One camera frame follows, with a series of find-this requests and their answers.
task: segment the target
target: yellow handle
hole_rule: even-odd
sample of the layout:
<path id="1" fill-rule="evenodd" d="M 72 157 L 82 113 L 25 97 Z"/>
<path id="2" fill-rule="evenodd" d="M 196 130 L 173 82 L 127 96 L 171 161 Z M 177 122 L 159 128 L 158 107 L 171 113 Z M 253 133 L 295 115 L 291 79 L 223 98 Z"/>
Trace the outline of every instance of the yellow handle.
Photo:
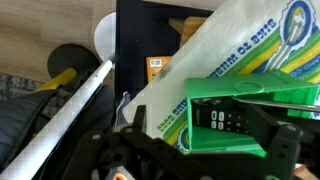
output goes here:
<path id="1" fill-rule="evenodd" d="M 73 78 L 77 76 L 77 71 L 69 68 L 63 73 L 59 74 L 57 77 L 53 78 L 51 81 L 45 83 L 43 86 L 38 88 L 35 92 L 57 89 L 59 86 L 64 86 L 70 82 Z"/>

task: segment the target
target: green stripe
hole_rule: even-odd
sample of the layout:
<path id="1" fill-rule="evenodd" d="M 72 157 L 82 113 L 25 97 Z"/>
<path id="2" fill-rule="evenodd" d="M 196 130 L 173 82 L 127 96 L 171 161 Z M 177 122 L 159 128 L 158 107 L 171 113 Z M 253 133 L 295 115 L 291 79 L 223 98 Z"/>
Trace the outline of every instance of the green stripe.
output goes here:
<path id="1" fill-rule="evenodd" d="M 280 40 L 279 28 L 276 29 L 263 43 L 251 50 L 245 57 L 243 57 L 238 64 L 233 66 L 226 75 L 234 75 L 242 71 L 250 62 L 255 60 L 265 51 L 270 49 L 276 42 Z"/>
<path id="2" fill-rule="evenodd" d="M 316 75 L 320 74 L 320 66 L 318 65 L 317 67 L 313 68 L 311 71 L 308 71 L 304 73 L 303 75 L 299 76 L 298 79 L 303 80 L 303 81 L 309 81 Z"/>
<path id="3" fill-rule="evenodd" d="M 320 40 L 320 31 L 317 31 L 316 33 L 314 33 L 309 40 L 306 43 L 306 46 L 300 48 L 300 50 L 294 51 L 291 53 L 289 59 L 287 59 L 282 65 L 281 67 L 284 67 L 286 65 L 288 65 L 289 63 L 291 63 L 292 61 L 296 60 L 297 58 L 299 58 L 300 56 L 305 55 L 311 48 L 313 48 L 315 46 L 315 44 L 317 44 Z"/>
<path id="4" fill-rule="evenodd" d="M 183 112 L 178 119 L 172 124 L 172 126 L 164 133 L 163 139 L 167 141 L 176 131 L 178 131 L 179 126 L 182 125 L 187 118 L 187 110 Z"/>

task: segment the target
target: blue logo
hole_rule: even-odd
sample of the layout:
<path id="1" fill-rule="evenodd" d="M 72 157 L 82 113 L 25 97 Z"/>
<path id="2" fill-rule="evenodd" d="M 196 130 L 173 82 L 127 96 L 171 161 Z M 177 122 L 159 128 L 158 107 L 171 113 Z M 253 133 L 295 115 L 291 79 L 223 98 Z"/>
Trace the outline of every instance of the blue logo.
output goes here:
<path id="1" fill-rule="evenodd" d="M 189 151 L 189 133 L 188 124 L 186 124 L 179 132 L 177 140 L 177 148 L 181 151 Z"/>
<path id="2" fill-rule="evenodd" d="M 309 0 L 291 1 L 280 20 L 281 45 L 269 59 L 266 70 L 279 69 L 292 51 L 305 46 L 315 22 L 314 7 Z"/>

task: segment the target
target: white object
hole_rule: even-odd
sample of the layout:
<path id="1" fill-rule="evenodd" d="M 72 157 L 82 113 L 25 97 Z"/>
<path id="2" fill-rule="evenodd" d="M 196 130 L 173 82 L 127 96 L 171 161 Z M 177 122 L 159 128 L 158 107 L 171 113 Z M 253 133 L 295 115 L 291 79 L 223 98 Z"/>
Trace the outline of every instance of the white object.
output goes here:
<path id="1" fill-rule="evenodd" d="M 102 61 L 114 58 L 116 47 L 116 13 L 105 16 L 94 33 L 94 45 Z"/>
<path id="2" fill-rule="evenodd" d="M 100 65 L 51 121 L 2 172 L 0 179 L 29 180 L 35 175 L 94 91 L 102 83 L 111 67 L 112 62 L 109 60 Z"/>

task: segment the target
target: black plastic part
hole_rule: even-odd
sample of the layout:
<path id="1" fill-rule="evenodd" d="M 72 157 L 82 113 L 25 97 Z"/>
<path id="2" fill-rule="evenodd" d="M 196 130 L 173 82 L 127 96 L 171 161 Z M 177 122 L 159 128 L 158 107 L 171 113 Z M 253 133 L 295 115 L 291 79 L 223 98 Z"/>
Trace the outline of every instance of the black plastic part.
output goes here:
<path id="1" fill-rule="evenodd" d="M 260 106 L 247 105 L 246 117 L 248 118 L 248 131 L 267 151 L 279 125 Z"/>
<path id="2" fill-rule="evenodd" d="M 212 11 L 158 4 L 141 0 L 117 1 L 115 96 L 132 98 L 147 85 L 145 58 L 172 56 L 180 44 L 169 18 L 208 17 Z"/>
<path id="3" fill-rule="evenodd" d="M 267 155 L 261 158 L 247 153 L 201 153 L 185 155 L 174 149 L 162 139 L 152 139 L 141 130 L 145 115 L 145 106 L 139 106 L 133 126 L 123 128 L 120 133 L 108 136 L 102 151 L 97 156 L 99 169 L 108 171 L 115 166 L 123 165 L 137 179 L 292 179 L 297 162 L 301 130 L 292 125 L 275 125 L 269 116 L 261 113 L 259 106 L 251 107 L 252 118 L 266 122 L 270 131 L 254 131 L 253 136 L 265 134 L 272 139 L 258 138 L 258 142 L 268 142 Z M 69 164 L 93 169 L 93 163 Z M 71 177 L 76 171 L 66 175 Z"/>
<path id="4" fill-rule="evenodd" d="M 106 138 L 107 135 L 101 132 L 89 132 L 82 136 L 62 179 L 91 179 L 91 173 L 97 163 L 92 157 L 98 154 Z"/>
<path id="5" fill-rule="evenodd" d="M 301 152 L 298 163 L 308 167 L 315 176 L 320 176 L 320 121 L 289 117 L 288 122 L 303 131 L 301 138 Z"/>
<path id="6" fill-rule="evenodd" d="M 64 89 L 72 91 L 77 85 L 85 82 L 87 78 L 99 67 L 99 60 L 88 49 L 75 44 L 64 44 L 52 51 L 48 58 L 48 72 L 54 78 L 68 68 L 77 71 L 74 78 Z"/>

